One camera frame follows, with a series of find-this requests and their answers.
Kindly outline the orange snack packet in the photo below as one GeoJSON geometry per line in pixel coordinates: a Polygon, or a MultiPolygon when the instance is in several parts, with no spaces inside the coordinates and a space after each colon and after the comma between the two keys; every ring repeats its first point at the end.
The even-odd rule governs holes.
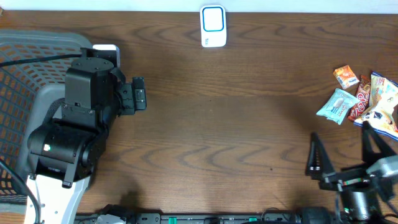
{"type": "Polygon", "coordinates": [[[333,74],[344,90],[359,83],[359,79],[349,65],[335,69],[333,74]]]}

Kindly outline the cream snack chips bag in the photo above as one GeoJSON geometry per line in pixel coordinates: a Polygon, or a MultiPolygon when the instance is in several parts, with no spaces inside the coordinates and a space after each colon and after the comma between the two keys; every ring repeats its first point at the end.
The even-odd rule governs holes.
{"type": "Polygon", "coordinates": [[[397,124],[393,118],[397,106],[397,83],[379,73],[371,74],[369,106],[354,124],[362,126],[367,121],[375,132],[397,140],[397,124]]]}

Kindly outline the mint green wipes pack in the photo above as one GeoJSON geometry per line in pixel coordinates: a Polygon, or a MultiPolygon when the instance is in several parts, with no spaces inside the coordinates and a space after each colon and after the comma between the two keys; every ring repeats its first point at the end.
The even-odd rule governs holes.
{"type": "Polygon", "coordinates": [[[324,116],[326,119],[340,125],[345,119],[349,109],[356,103],[359,103],[357,97],[342,89],[336,88],[330,99],[317,111],[316,115],[324,116]]]}

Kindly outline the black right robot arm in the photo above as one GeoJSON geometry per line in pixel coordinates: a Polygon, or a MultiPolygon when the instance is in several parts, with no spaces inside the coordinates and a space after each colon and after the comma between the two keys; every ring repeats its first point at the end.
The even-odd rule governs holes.
{"type": "Polygon", "coordinates": [[[336,192],[335,214],[324,208],[306,208],[302,223],[390,223],[380,200],[397,216],[391,203],[397,184],[397,153],[367,121],[362,125],[361,140],[362,163],[338,172],[318,134],[311,134],[305,175],[317,180],[321,190],[336,192]]]}

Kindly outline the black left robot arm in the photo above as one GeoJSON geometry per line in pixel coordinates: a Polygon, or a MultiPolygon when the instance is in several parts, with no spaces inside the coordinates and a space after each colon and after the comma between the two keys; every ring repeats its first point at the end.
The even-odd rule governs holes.
{"type": "Polygon", "coordinates": [[[82,48],[66,71],[64,96],[29,134],[25,223],[73,223],[114,120],[147,108],[144,79],[127,82],[120,61],[116,45],[82,48]]]}

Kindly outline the orange Top chocolate bar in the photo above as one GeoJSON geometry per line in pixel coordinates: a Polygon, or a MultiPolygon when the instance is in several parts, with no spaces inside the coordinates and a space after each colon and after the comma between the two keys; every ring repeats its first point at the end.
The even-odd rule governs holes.
{"type": "Polygon", "coordinates": [[[361,75],[361,80],[356,91],[356,98],[359,100],[359,102],[356,103],[350,111],[350,114],[348,116],[348,119],[350,121],[354,122],[368,108],[370,92],[371,80],[361,75]]]}

